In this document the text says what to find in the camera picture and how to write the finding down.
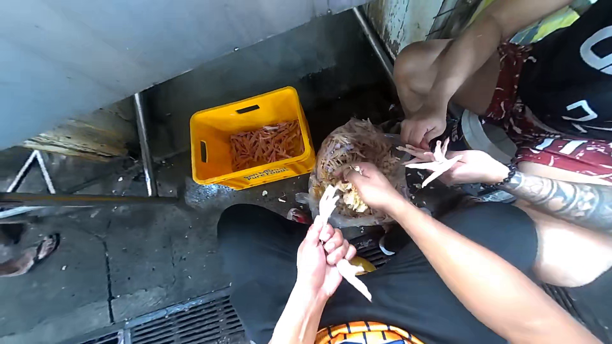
hand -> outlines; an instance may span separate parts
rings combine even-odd
[[[357,193],[365,204],[389,213],[393,204],[403,200],[400,193],[374,164],[361,162],[353,165],[355,166],[358,166],[360,171],[345,170],[345,179],[357,188]]]
[[[483,151],[448,152],[447,159],[463,155],[461,160],[440,176],[447,185],[486,183],[495,184],[508,176],[510,170]]]
[[[410,118],[401,122],[401,141],[429,150],[429,141],[446,129],[446,107],[431,108],[423,104]]]
[[[296,288],[327,300],[342,282],[336,263],[342,258],[350,260],[356,253],[355,246],[349,245],[339,229],[328,223],[323,228],[310,226],[297,250]]]

arm tattoo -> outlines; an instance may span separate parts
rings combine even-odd
[[[499,188],[554,217],[612,234],[612,186],[557,181],[517,171]]]

white metal panel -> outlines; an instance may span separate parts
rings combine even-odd
[[[425,40],[443,0],[377,0],[367,14],[389,53],[396,57],[410,43]]]
[[[365,0],[0,4],[0,148]]]

concrete floor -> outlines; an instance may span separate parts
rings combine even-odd
[[[198,185],[191,179],[188,119],[197,110],[287,84],[298,90],[315,148],[350,117],[380,123],[401,116],[394,90],[349,12],[319,18],[148,90],[160,195],[179,195],[182,201],[37,212],[41,216],[30,219],[24,245],[59,232],[61,246],[31,273],[2,279],[0,343],[69,340],[228,286],[217,253],[220,213],[234,203],[252,203],[286,214],[300,207],[295,194],[307,191],[308,175],[242,191]],[[19,148],[0,154],[0,187],[6,188],[27,154]],[[52,155],[50,163],[56,187],[65,192],[102,176],[81,193],[146,194],[138,169],[125,172],[130,159],[101,165]],[[415,173],[410,178],[422,180]],[[441,196],[449,196],[441,184],[432,186],[413,192],[417,204],[435,213]],[[20,189],[43,190],[36,169]],[[612,300],[601,296],[610,278],[606,274],[597,288],[572,294],[602,326],[612,319],[606,317]]]

yellow plastic crate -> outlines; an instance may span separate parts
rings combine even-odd
[[[302,155],[237,172],[232,170],[232,134],[295,119],[299,121],[304,141]],[[198,111],[193,114],[189,127],[192,174],[198,184],[221,184],[242,190],[309,173],[315,165],[310,129],[293,87]]]

